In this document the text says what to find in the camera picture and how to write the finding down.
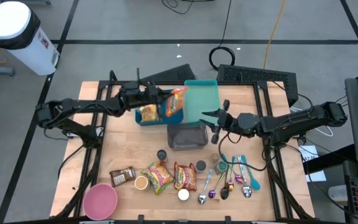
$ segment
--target food package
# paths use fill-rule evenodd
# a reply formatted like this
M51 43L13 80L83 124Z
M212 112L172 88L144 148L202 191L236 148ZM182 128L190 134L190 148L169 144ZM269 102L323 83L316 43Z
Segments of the food package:
M158 116L156 105L141 106L138 110L139 110L140 114L142 115L142 122L159 121L160 120L160 117Z
M167 108L165 115L171 117L176 112L180 111L185 104L186 88L174 89L171 91L172 96L167 99Z
M197 190L196 186L196 169L191 163L190 166L179 166L175 162L175 188L177 190Z
M151 163L147 168L140 172L145 175L153 185L154 193L161 193L166 186L175 179L169 173L165 166L161 166L159 162Z

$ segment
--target gray floor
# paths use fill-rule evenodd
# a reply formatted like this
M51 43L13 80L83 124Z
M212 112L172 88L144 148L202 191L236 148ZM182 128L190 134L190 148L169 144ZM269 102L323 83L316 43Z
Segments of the gray floor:
M51 6L28 3L41 18L50 39L59 40L73 0ZM194 3L186 15L164 8L160 0L80 0L67 39L220 39L228 0ZM347 0L358 25L358 1ZM187 2L179 2L185 10ZM226 39L268 39L280 9L278 0L233 0ZM338 0L287 0L275 39L357 40ZM189 63L199 78L216 78L208 62L214 44L64 45L47 100L76 98L82 81L105 80L113 69L120 80L135 79L136 67L145 77ZM262 68L265 45L226 45L236 53L236 65ZM39 77L7 54L16 76L0 76L0 204L29 128L45 77ZM216 63L229 63L216 52ZM358 45L272 45L267 68L295 72L298 91L314 104L344 96L344 79L358 76ZM297 107L308 106L300 100ZM335 150L352 143L350 124L334 128L334 137L311 131L308 137ZM47 218L57 183L64 141L46 139L37 128L19 179L6 222ZM343 184L340 167L326 170L327 190ZM310 186L316 216L344 221L343 212Z

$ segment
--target pink bowl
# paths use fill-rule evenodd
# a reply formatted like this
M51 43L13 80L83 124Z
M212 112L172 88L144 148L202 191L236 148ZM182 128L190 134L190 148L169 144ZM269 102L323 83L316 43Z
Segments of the pink bowl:
M108 218L117 207L117 192L108 184L96 184L86 193L83 208L92 220Z

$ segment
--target wooden table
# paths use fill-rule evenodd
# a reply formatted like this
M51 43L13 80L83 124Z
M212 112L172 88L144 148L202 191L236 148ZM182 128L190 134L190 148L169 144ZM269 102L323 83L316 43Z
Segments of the wooden table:
M94 100L96 98L98 82L83 82L79 99ZM174 86L161 86L169 89ZM119 86L114 86L112 96L118 92ZM268 83L268 92L274 116L289 113L285 92L273 83ZM264 102L262 91L261 102ZM231 102L229 112L234 117L239 113L257 114L255 97L252 86L219 86L219 98L221 103L224 99ZM91 114L76 114L74 120L81 124L91 123ZM69 140L65 157L70 155L81 145L81 139ZM288 144L298 147L295 140ZM167 143L167 127L147 126L140 127L135 123L134 111L126 112L120 118L109 117L103 143L103 152L99 168L98 183L111 183L109 171L134 166L136 175L140 170L147 167L151 162L157 160L156 153L159 149L165 149L168 153L167 168L173 174L175 161L179 165L188 166L191 162L196 163L202 159L211 167L209 157L218 151L217 145L209 143L204 149L190 151L172 151ZM222 152L227 158L236 154L245 154L249 164L255 167L263 167L265 161L261 158L262 141L260 138L242 138L239 144L224 141ZM288 189L299 202L299 204L311 216L314 216L310 194L303 171L299 152L289 147L283 148L282 160ZM83 167L85 150L82 150L74 158L65 164L57 184L55 198L52 205L51 215L55 215L71 199L80 181L81 169ZM229 215L232 220L275 220L272 198L267 171L253 171L253 175L261 184L259 191L254 190L251 198L245 198L241 192L241 185L235 183L234 191L230 193L227 200L221 200L219 193L214 199L207 199L204 205L197 202L197 196L203 191L208 171L197 174L197 191L191 191L186 202L179 201L178 191L170 184L160 195L155 195L152 189L146 192L138 191L134 182L127 182L116 187L118 194L118 205L116 211L111 215L114 220L136 220L138 215L144 215L146 220L224 220ZM207 191L211 190L218 181L219 176L213 174ZM218 187L218 192L223 187L223 181ZM285 217L283 198L277 188L282 217Z

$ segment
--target teal bin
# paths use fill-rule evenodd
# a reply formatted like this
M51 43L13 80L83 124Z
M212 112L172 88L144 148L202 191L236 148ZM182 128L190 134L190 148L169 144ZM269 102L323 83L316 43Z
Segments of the teal bin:
M149 126L149 125L158 125L158 124L178 124L183 121L183 110L178 111L171 117L167 117L165 115L167 108L167 101L164 101L161 104L161 115L163 120L161 121L148 121L148 122L142 122L142 115L139 110L135 111L135 121L140 126Z
M217 123L218 119L203 115L201 112L216 111L220 108L218 82L216 80L186 80L185 94L186 122L204 119Z

